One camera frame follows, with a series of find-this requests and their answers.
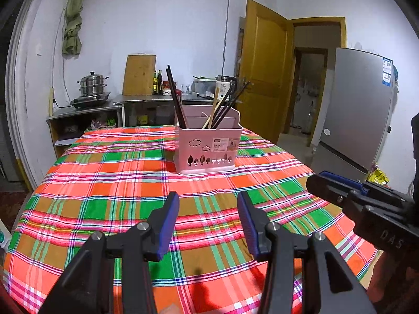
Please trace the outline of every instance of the open door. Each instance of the open door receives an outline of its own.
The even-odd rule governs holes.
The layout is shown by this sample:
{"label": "open door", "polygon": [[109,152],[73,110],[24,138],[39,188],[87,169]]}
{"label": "open door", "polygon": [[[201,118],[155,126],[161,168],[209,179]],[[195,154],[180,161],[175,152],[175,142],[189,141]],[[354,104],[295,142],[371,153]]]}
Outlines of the open door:
{"label": "open door", "polygon": [[253,85],[238,104],[240,124],[276,144],[290,102],[293,24],[283,16],[247,0],[240,80]]}

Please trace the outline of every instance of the basket label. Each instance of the basket label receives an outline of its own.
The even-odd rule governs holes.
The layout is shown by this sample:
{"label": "basket label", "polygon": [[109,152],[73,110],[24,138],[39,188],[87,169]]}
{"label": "basket label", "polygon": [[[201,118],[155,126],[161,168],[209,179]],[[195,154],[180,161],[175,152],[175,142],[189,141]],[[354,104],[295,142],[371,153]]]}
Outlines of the basket label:
{"label": "basket label", "polygon": [[237,151],[240,138],[213,138],[211,152]]}

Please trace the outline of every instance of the black cable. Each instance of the black cable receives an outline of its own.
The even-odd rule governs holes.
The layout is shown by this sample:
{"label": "black cable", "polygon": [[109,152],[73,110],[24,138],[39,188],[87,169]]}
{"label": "black cable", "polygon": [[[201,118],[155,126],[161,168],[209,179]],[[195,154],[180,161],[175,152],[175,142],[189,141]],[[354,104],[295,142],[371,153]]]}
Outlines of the black cable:
{"label": "black cable", "polygon": [[58,108],[70,108],[73,107],[73,105],[67,105],[67,106],[58,106],[57,102],[54,99],[54,104],[58,107]]}
{"label": "black cable", "polygon": [[228,25],[228,9],[230,7],[230,0],[227,1],[227,17],[225,19],[225,34],[224,34],[224,49],[223,49],[223,70],[221,75],[224,75],[224,64],[225,64],[225,48],[227,46],[227,25]]}

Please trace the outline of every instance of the green curtain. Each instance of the green curtain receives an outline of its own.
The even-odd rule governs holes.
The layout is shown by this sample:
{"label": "green curtain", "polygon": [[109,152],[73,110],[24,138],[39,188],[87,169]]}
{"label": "green curtain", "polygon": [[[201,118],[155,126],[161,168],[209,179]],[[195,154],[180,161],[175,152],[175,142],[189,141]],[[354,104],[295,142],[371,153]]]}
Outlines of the green curtain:
{"label": "green curtain", "polygon": [[62,42],[63,54],[80,54],[81,42],[78,32],[81,28],[80,12],[83,9],[83,0],[68,0],[65,9],[66,26]]}

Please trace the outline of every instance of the wooden cutting board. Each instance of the wooden cutting board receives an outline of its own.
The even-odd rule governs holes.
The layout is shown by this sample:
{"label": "wooden cutting board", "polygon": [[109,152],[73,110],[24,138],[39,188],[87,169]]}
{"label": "wooden cutting board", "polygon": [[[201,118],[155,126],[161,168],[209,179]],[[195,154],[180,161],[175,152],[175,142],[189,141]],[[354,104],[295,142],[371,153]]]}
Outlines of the wooden cutting board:
{"label": "wooden cutting board", "polygon": [[123,95],[152,95],[155,55],[129,55],[126,59]]}

